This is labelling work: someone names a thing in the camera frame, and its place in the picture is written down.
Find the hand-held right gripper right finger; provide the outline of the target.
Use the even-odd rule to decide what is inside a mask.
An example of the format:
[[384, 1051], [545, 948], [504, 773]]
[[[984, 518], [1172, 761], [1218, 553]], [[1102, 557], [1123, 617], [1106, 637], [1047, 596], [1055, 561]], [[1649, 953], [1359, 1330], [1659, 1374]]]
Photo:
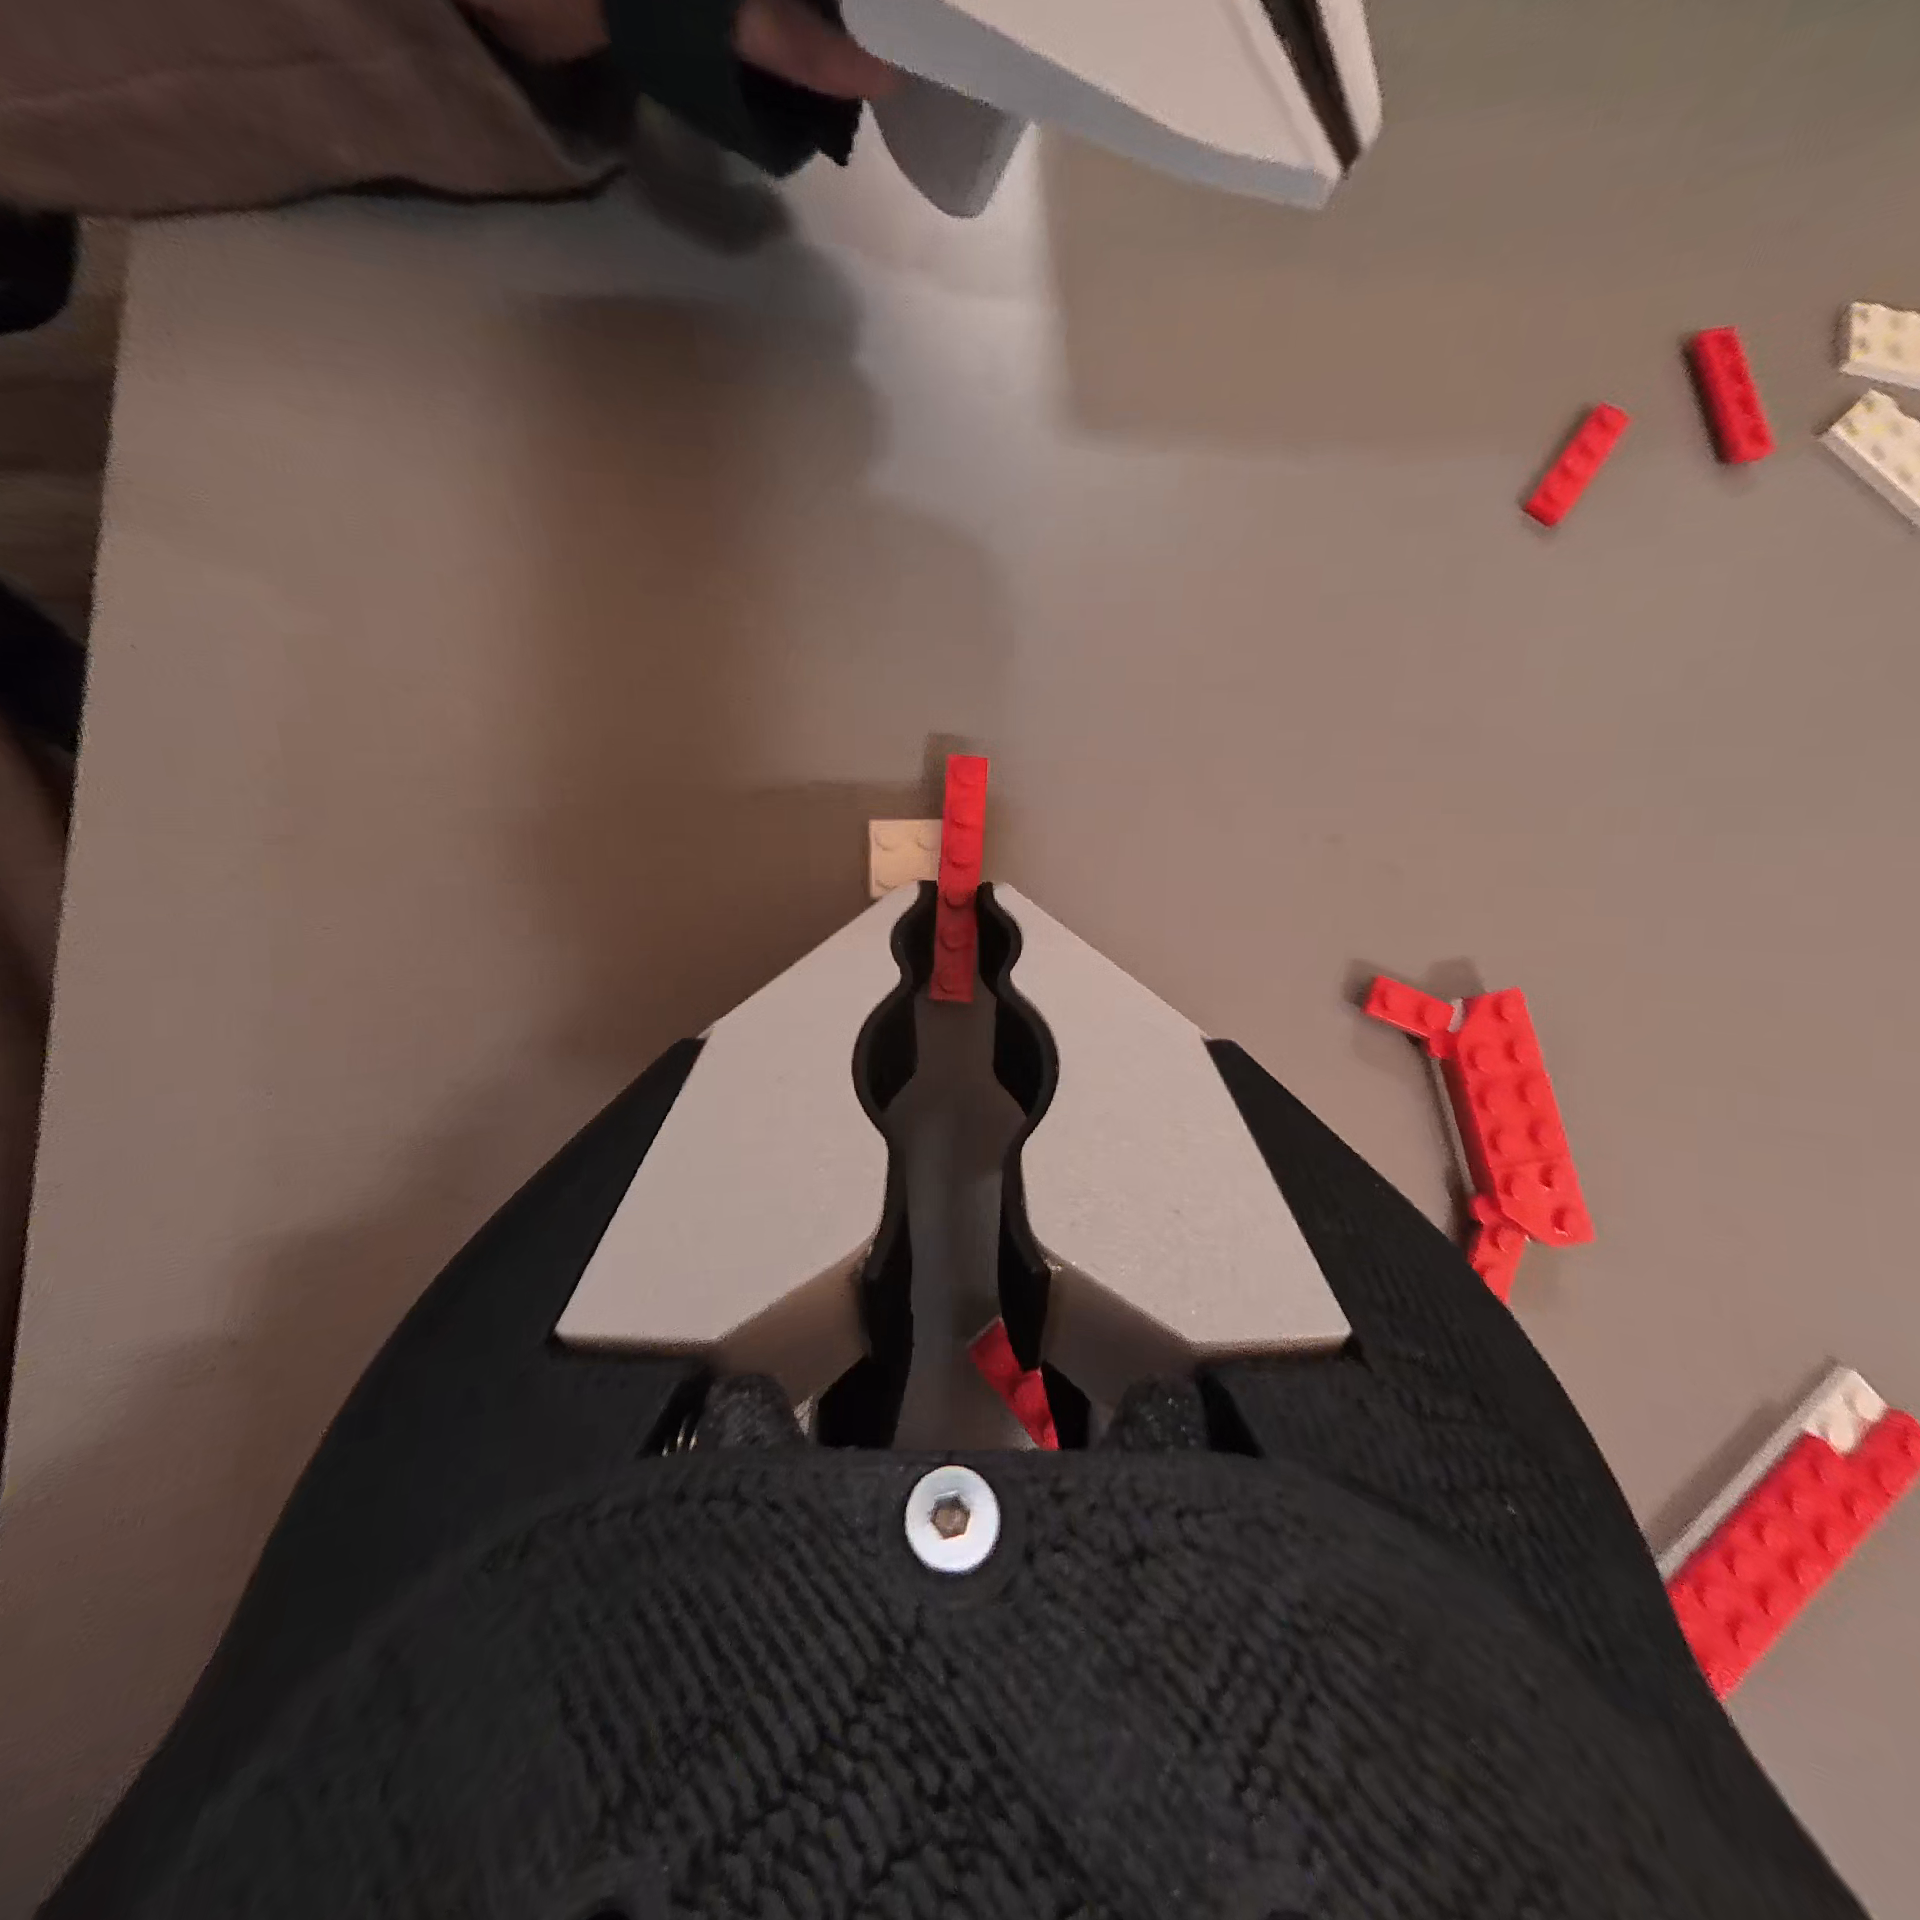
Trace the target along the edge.
[[976, 894], [999, 1164], [996, 1315], [1042, 1369], [1060, 1450], [1123, 1394], [1352, 1334], [1226, 1054], [1010, 885]]

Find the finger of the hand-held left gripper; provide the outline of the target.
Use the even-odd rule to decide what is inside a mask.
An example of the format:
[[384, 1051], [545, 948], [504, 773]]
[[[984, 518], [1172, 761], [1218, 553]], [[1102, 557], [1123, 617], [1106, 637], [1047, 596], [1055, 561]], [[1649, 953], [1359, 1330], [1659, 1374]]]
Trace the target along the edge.
[[903, 81], [900, 173], [976, 218], [1032, 129], [1244, 199], [1322, 207], [1346, 178], [1343, 3], [846, 3]]
[[1362, 3], [1289, 3], [1289, 57], [1339, 165], [1355, 165], [1383, 129], [1376, 51]]

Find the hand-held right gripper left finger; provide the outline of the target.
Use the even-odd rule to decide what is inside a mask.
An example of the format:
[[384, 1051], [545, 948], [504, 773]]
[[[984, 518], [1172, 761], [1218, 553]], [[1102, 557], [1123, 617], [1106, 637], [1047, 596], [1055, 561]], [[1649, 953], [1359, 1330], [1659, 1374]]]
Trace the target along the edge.
[[884, 1123], [919, 1068], [935, 899], [894, 890], [708, 1027], [561, 1341], [771, 1377], [825, 1445], [896, 1437], [914, 1258]]

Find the narrow red lego plate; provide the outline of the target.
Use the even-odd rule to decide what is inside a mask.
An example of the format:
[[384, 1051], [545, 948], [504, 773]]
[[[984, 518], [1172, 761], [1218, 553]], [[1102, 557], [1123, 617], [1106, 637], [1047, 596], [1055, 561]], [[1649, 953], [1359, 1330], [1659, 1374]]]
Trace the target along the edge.
[[976, 983], [976, 892], [986, 853], [990, 761], [951, 753], [945, 766], [945, 817], [935, 877], [928, 998], [972, 1004]]

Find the red lego plate stack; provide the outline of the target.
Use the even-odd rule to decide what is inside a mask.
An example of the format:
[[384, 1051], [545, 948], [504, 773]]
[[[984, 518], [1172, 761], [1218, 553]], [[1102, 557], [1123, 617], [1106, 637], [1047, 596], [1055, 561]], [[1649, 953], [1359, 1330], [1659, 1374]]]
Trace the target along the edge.
[[1022, 1437], [1042, 1452], [1060, 1447], [1059, 1426], [1049, 1398], [1049, 1385], [1041, 1367], [1025, 1367], [1016, 1341], [1001, 1316], [994, 1316], [970, 1345], [970, 1356], [994, 1398], [1012, 1414]]

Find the red and white lego assembly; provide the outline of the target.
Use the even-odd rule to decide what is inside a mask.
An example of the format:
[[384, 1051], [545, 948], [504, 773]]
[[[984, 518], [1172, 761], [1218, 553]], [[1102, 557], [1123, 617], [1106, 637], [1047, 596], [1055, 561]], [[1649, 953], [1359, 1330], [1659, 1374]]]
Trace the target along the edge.
[[1448, 1100], [1470, 1185], [1465, 1255], [1482, 1282], [1508, 1302], [1530, 1245], [1593, 1244], [1593, 1214], [1524, 993], [1442, 998], [1379, 973], [1360, 1006], [1424, 1049]]

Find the long red lego assembly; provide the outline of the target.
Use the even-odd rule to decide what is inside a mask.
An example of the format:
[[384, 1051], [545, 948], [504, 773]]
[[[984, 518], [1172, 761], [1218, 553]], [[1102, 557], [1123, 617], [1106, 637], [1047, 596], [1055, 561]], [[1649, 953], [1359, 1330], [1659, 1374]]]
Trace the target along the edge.
[[1655, 1566], [1720, 1703], [1919, 1483], [1916, 1414], [1834, 1364]]

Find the person's left hand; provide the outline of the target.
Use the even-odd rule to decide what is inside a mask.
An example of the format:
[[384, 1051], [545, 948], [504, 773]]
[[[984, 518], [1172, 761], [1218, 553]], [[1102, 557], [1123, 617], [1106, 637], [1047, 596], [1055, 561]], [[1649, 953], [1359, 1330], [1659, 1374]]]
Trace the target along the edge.
[[871, 103], [903, 77], [807, 3], [742, 3], [731, 43], [760, 74], [835, 100]]

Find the person's clothing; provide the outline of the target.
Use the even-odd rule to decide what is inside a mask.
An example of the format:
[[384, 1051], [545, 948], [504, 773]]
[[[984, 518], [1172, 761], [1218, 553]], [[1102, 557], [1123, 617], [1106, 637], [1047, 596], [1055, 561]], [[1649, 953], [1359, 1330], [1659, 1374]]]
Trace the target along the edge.
[[42, 1139], [126, 238], [3, 215], [3, 1402]]

